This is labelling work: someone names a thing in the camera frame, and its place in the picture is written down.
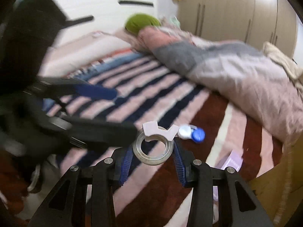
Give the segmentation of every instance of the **cabinet handle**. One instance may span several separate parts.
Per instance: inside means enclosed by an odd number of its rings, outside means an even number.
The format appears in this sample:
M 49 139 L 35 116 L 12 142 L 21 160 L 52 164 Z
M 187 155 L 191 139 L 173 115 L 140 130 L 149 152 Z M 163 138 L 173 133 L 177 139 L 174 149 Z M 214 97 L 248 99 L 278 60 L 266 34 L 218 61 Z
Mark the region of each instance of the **cabinet handle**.
M 201 15 L 201 24 L 200 24 L 200 30 L 199 30 L 199 36 L 201 37 L 202 29 L 203 29 L 203 23 L 204 23 L 204 14 L 205 14 L 205 4 L 202 8 L 202 15 Z
M 274 33 L 272 32 L 272 34 L 270 35 L 270 40 L 269 42 L 272 43 L 272 36 L 274 35 Z
M 201 9 L 201 4 L 199 3 L 198 9 L 197 9 L 197 21 L 196 21 L 196 29 L 194 31 L 194 35 L 197 35 L 198 32 L 198 23 L 199 23 L 199 18 L 200 18 L 200 9 Z
M 247 39 L 248 39 L 248 33 L 249 33 L 249 28 L 250 28 L 250 22 L 251 20 L 248 21 L 248 27 L 247 27 L 247 31 L 246 31 L 246 36 L 245 36 L 245 43 L 247 43 Z

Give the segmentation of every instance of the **wardrobe door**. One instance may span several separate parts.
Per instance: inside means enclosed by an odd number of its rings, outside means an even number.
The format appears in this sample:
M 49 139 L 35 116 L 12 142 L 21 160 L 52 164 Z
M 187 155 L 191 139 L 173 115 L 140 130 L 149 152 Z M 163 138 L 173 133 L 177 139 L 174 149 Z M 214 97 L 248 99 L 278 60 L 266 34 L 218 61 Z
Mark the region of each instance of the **wardrobe door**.
M 255 0 L 255 14 L 248 44 L 261 50 L 263 43 L 273 42 L 277 22 L 277 0 Z
M 203 0 L 202 38 L 212 41 L 246 41 L 251 28 L 255 0 Z
M 197 35 L 202 9 L 201 0 L 181 0 L 178 10 L 181 29 Z
M 278 0 L 277 29 L 273 44 L 292 58 L 297 39 L 296 12 L 287 0 Z

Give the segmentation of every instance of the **roll of tape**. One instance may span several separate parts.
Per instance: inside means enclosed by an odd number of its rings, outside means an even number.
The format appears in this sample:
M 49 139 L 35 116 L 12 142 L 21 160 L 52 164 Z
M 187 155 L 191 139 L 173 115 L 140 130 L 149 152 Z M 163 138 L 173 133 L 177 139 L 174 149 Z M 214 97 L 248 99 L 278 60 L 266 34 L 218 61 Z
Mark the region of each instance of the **roll of tape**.
M 156 166 L 164 163 L 171 155 L 174 150 L 174 141 L 168 141 L 165 137 L 161 135 L 152 135 L 149 138 L 148 141 L 151 140 L 157 140 L 165 145 L 164 152 L 159 156 L 148 156 L 142 151 L 141 144 L 143 140 L 146 138 L 143 129 L 139 130 L 139 135 L 137 139 L 132 144 L 132 148 L 134 151 L 135 156 L 144 164 L 149 166 Z

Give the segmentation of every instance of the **blurry black object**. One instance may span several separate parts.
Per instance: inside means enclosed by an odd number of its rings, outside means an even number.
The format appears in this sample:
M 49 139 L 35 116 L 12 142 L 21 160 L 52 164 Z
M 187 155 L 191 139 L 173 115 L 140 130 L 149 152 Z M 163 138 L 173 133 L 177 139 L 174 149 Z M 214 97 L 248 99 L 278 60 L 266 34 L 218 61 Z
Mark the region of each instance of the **blurry black object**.
M 218 186 L 219 227 L 273 227 L 261 203 L 235 169 L 211 168 L 185 150 L 178 138 L 174 139 L 174 153 L 176 149 L 174 163 L 179 182 L 185 188 L 193 188 L 188 227 L 212 227 L 213 186 Z M 112 192 L 123 185 L 121 180 L 128 175 L 129 162 L 128 150 L 118 148 L 111 158 L 95 166 L 71 166 L 41 203 L 28 227 L 85 227 L 88 184 L 92 186 L 90 226 L 116 227 Z M 180 175 L 183 166 L 185 184 Z
M 32 84 L 47 49 L 61 29 L 93 17 L 67 21 L 52 0 L 23 0 L 7 21 L 0 39 L 0 95 Z
M 59 31 L 91 20 L 93 16 L 67 20 L 52 0 L 22 0 L 7 20 L 0 39 L 0 148 L 12 154 L 29 183 L 36 165 L 50 154 L 71 147 L 104 153 L 109 146 L 129 146 L 136 138 L 132 123 L 48 117 L 42 111 L 43 98 L 62 105 L 61 96 L 89 85 L 79 79 L 38 79 L 37 74 Z

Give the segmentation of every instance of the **comforter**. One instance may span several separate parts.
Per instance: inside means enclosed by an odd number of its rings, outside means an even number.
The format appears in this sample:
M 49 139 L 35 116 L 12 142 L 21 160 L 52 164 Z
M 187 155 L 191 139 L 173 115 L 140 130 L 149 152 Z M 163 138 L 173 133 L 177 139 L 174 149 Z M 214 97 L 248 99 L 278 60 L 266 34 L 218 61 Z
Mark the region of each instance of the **comforter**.
M 192 44 L 168 36 L 146 27 L 138 37 L 170 70 L 219 91 L 282 142 L 303 130 L 303 104 L 296 88 L 284 69 L 262 52 L 240 41 L 196 38 Z

